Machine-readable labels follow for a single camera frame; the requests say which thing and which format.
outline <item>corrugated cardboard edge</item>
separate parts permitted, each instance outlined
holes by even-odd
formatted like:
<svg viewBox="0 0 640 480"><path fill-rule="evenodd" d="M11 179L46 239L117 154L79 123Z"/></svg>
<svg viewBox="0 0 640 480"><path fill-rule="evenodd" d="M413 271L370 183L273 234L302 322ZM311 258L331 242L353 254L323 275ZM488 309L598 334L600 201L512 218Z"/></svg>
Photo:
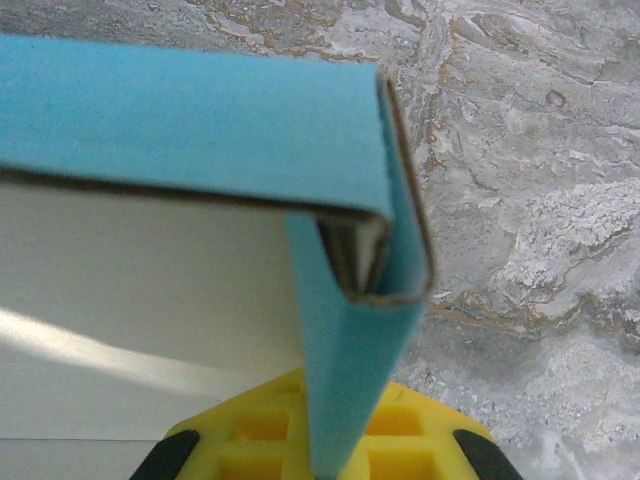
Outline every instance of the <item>corrugated cardboard edge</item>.
<svg viewBox="0 0 640 480"><path fill-rule="evenodd" d="M5 168L0 160L0 183L28 185L32 187L68 190L84 194L106 194L115 196L151 197L155 199L188 201L197 203L217 203L230 206L262 208L276 211L307 211L317 221L327 250L327 256L336 276L336 281L343 294L355 304L373 306L393 306L415 303L425 298L434 281L435 261L432 253L431 239L426 217L422 208L420 188L411 159L409 146L400 106L391 82L382 75L378 76L378 88L386 89L391 103L393 128L398 140L399 157L406 176L409 193L412 198L414 213L418 220L422 243L429 269L428 281L419 295L387 295L381 296L372 291L386 262L386 248L393 225L389 220L377 213L355 210L346 207L307 204L300 202L281 202L264 198L251 198L218 193L199 192L184 188L149 187L112 181L70 177L51 173L30 171L29 169ZM381 236L375 242L375 260L369 272L365 292L358 292L353 282L353 259L349 257L349 249L353 248L348 237L348 229L361 222L375 222L380 227Z"/></svg>

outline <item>brown cardboard layer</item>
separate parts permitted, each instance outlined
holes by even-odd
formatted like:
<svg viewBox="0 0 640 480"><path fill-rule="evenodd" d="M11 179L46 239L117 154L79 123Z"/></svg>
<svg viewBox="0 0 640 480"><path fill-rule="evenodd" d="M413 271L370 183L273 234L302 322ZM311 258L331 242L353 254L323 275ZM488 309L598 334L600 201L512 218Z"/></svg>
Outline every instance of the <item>brown cardboard layer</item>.
<svg viewBox="0 0 640 480"><path fill-rule="evenodd" d="M388 79L383 76L378 78L378 88L386 89L390 98L393 115L393 128L395 130L399 155L409 186L412 203L422 243L428 259L430 274L428 282L424 285L423 293L418 296L389 295L381 296L375 293L375 285L387 260L387 245L393 225L381 215L374 212L300 202L282 202L265 198L251 198L218 193L198 192L180 188L149 187L135 184L116 183L96 179L77 178L48 173L39 173L15 168L0 167L0 182L17 185L30 185L47 189L64 189L77 193L109 194L117 196L142 196L171 201L204 202L220 205L244 206L247 208L260 208L279 211L308 211L317 219L325 248L332 265L336 281L343 294L354 303L388 306L404 303L413 303L427 294L433 284L434 260L431 250L431 241L427 228L426 218L422 209L417 178L411 161L409 148L406 141L405 129L402 121L400 107L394 89ZM358 263L362 252L358 251L356 241L359 226L369 224L377 230L377 238L371 242L373 249L372 260L368 261L368 274L364 286L359 285L357 273Z"/></svg>

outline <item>folded cardboard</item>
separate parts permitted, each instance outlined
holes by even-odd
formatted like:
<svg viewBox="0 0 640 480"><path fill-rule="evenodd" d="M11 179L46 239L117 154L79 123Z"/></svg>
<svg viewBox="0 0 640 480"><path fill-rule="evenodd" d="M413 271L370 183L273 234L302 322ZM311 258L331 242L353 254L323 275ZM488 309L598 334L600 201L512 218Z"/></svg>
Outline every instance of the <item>folded cardboard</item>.
<svg viewBox="0 0 640 480"><path fill-rule="evenodd" d="M304 361L333 478L433 276L388 82L13 36L0 58L0 434L149 437Z"/></svg>

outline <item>yellow grid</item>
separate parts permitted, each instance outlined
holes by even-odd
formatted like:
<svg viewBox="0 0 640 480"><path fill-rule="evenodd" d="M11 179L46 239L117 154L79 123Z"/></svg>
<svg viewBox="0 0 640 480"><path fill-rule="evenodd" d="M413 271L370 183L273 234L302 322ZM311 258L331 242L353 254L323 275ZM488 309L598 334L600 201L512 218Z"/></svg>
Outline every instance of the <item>yellow grid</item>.
<svg viewBox="0 0 640 480"><path fill-rule="evenodd" d="M406 387L387 387L338 480L477 480L452 432L478 422ZM172 428L201 439L176 480L313 480L304 372L295 370Z"/></svg>

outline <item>marble surface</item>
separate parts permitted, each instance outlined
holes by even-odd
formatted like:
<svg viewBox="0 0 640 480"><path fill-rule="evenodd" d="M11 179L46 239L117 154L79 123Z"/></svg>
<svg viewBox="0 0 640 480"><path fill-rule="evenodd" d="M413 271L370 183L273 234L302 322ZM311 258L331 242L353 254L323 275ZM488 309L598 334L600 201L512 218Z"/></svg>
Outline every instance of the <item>marble surface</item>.
<svg viewBox="0 0 640 480"><path fill-rule="evenodd" d="M640 479L637 0L2 0L0 31L377 62L439 262L398 378L527 478Z"/></svg>

